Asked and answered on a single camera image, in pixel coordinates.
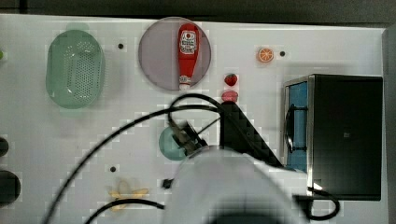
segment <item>red ketchup bottle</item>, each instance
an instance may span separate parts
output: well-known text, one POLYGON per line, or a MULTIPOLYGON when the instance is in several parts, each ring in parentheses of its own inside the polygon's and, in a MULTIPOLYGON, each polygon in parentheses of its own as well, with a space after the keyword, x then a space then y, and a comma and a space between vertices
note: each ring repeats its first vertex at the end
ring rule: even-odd
POLYGON ((179 88, 188 90, 198 58, 200 34, 193 23, 186 23, 178 30, 178 68, 180 72, 179 88))

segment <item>green basket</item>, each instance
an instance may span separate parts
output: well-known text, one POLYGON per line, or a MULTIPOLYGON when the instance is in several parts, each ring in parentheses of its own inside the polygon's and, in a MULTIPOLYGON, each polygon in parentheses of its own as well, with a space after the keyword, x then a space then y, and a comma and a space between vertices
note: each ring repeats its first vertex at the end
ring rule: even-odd
POLYGON ((86 32, 69 30, 49 47, 46 88, 59 106, 78 109, 92 103, 105 80, 105 56, 99 43, 86 32))

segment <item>black circle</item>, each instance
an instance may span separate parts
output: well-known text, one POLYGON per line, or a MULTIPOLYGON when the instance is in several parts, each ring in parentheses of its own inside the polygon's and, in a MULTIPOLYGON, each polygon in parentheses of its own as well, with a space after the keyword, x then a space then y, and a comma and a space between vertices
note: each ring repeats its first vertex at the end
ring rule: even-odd
POLYGON ((10 171, 0 171, 0 207, 14 203, 21 194, 21 181, 10 171))
POLYGON ((7 154, 8 148, 9 148, 9 145, 8 145, 7 140, 0 137, 0 157, 7 154))

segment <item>white surface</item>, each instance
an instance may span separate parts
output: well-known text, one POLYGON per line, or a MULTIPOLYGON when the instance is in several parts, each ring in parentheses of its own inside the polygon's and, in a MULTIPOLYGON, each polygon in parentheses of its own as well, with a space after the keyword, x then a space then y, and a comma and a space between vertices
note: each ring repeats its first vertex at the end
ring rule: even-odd
MULTIPOLYGON (((11 145, 0 167, 15 173, 22 183, 17 202, 0 210, 8 223, 39 223, 68 172, 87 150, 122 124, 165 108, 177 92, 165 92, 143 76, 137 48, 140 37, 154 21, 0 15, 0 134, 11 145), (71 21, 85 22, 106 56, 106 82, 98 101, 79 111, 61 109, 46 93, 47 51, 51 41, 71 21), (124 49, 118 49, 119 43, 124 49)), ((208 35, 212 63, 208 74, 190 91, 220 100, 223 75, 239 75, 239 105, 269 147, 279 153, 282 139, 281 87, 283 82, 313 73, 381 76, 382 29, 197 22, 208 35), (256 60, 256 50, 268 46, 276 55, 269 64, 256 60)), ((191 116, 199 129, 216 117, 209 112, 191 116)), ((148 199, 164 203, 168 194, 161 180, 173 177, 178 163, 158 148, 164 117, 128 131, 90 162, 67 191, 53 223, 82 223, 108 203, 107 191, 118 178, 131 180, 134 189, 149 188, 148 199), (110 173, 116 166, 118 171, 110 173)), ((219 141, 216 127, 204 138, 219 141)), ((386 164, 383 165, 381 202, 344 202, 341 214, 329 223, 388 223, 386 164)), ((329 208, 327 203, 318 207, 329 208)), ((161 223, 163 212, 130 206, 106 212, 97 223, 161 223)))

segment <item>red button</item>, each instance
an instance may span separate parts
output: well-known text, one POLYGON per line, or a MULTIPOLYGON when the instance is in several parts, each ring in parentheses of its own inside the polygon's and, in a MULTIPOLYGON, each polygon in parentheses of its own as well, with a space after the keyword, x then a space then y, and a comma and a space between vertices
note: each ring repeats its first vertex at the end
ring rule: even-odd
POLYGON ((234 102, 236 103, 236 101, 238 101, 238 92, 236 91, 225 91, 222 95, 221 95, 221 99, 224 102, 234 102))

